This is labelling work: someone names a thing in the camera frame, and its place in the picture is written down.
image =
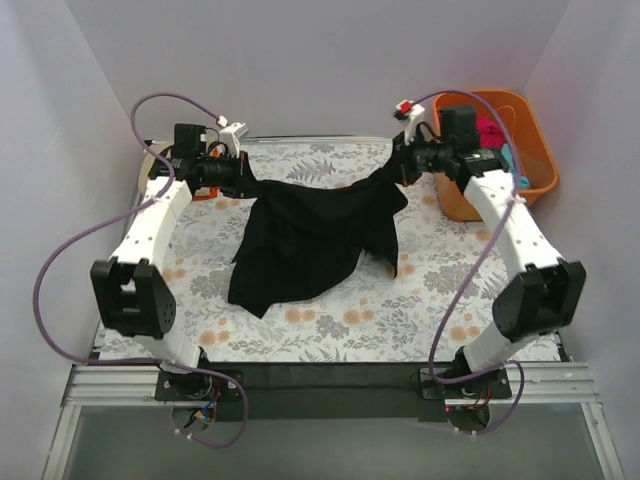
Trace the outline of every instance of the orange basket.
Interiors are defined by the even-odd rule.
[[[509,130],[518,150],[523,175],[529,179],[531,185],[530,189],[522,190],[520,194],[526,199],[527,205],[533,205],[542,194],[550,191],[558,183],[558,170],[529,103],[517,93],[507,90],[475,90],[473,93],[498,111]],[[433,118],[437,132],[440,131],[440,109],[463,104],[473,105],[478,117],[493,119],[480,102],[458,93],[444,93],[433,102]],[[482,220],[476,209],[462,196],[455,182],[449,180],[444,173],[437,173],[435,177],[440,208],[447,217],[456,222]]]

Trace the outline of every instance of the white wall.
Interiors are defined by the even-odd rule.
[[[563,337],[589,363],[626,477],[640,478],[640,4],[572,0],[526,87],[560,169],[536,209],[587,284]]]
[[[63,0],[0,0],[0,45],[0,478],[34,480],[70,365],[35,327],[33,281],[64,239],[128,206],[140,149]],[[45,281],[46,322],[76,353],[99,318],[89,268],[121,231],[83,241]]]
[[[442,87],[521,90],[568,0],[67,0],[125,109],[177,90],[252,135],[392,136]],[[170,100],[141,119],[170,137]]]

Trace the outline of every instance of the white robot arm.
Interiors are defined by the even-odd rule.
[[[163,261],[178,219],[202,187],[220,187],[225,195],[255,196],[255,177],[238,137],[246,125],[234,123],[220,131],[219,144],[227,149],[219,157],[206,154],[205,127],[177,124],[172,147],[175,180],[166,167],[154,164],[143,201],[155,202],[140,211],[122,243],[109,260],[96,261],[91,280],[102,321],[122,335],[133,337],[154,357],[165,360],[165,370],[181,373],[174,364],[197,367],[201,349],[174,325],[176,302],[162,278]]]
[[[396,107],[405,125],[393,140],[398,183],[412,184],[422,172],[444,172],[493,233],[513,200],[508,164],[500,151],[480,148],[473,107],[440,113],[441,136],[426,141],[419,128],[424,109],[408,101]],[[565,261],[548,242],[522,197],[515,199],[497,247],[510,283],[493,303],[493,322],[456,354],[453,378],[501,364],[540,335],[568,325],[582,293],[584,267]]]

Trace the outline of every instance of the table surface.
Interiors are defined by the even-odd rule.
[[[246,150],[258,179],[337,188],[368,176],[389,157],[390,142],[253,144]],[[231,260],[253,200],[193,202],[171,239],[163,275],[174,293],[176,325],[213,361],[424,361],[449,301],[489,239],[483,223],[456,223],[438,207],[433,177],[402,189],[409,205],[396,214],[399,274],[362,255],[344,282],[305,302],[273,305],[259,319],[226,301]],[[491,321],[493,299],[506,284],[497,251],[466,289],[436,359],[477,337]],[[148,355],[106,331],[100,358]],[[559,360],[552,337],[517,354],[525,361]]]

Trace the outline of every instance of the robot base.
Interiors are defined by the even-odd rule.
[[[221,369],[219,364],[213,366],[208,362],[202,361],[198,366],[205,369],[214,369],[217,372],[235,378],[241,385],[244,382],[242,370]],[[238,389],[231,382],[219,381],[216,377],[208,377],[196,373],[185,375],[161,371],[158,375],[154,398],[159,402],[209,401],[213,399],[213,393],[218,391],[220,392],[219,402],[241,400]]]
[[[438,376],[446,377],[448,371],[450,371],[448,367],[435,368],[435,373]],[[429,369],[423,368],[420,370],[420,385],[422,386],[422,397],[425,400],[468,399],[473,402],[480,394],[486,399],[486,393],[489,390],[491,398],[509,399],[512,396],[507,372],[504,369],[496,370],[469,382],[441,385],[431,379]]]

